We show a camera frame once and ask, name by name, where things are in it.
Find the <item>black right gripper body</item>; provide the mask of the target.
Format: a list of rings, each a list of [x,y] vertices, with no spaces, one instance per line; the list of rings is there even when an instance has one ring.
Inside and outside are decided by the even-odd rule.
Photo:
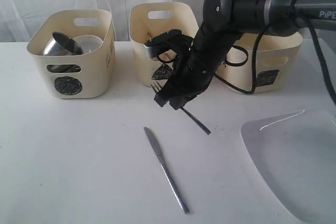
[[[173,62],[172,74],[160,91],[169,95],[203,93],[220,65],[220,56],[218,48],[184,48]]]

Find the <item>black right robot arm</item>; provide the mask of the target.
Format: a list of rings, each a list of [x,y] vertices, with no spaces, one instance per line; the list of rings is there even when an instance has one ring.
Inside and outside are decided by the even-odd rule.
[[[309,29],[325,87],[335,99],[328,67],[316,31],[335,30],[335,0],[204,0],[203,21],[196,35],[171,29],[145,43],[151,58],[172,50],[173,70],[163,86],[155,88],[155,102],[176,110],[203,93],[218,66],[244,34],[287,37]]]

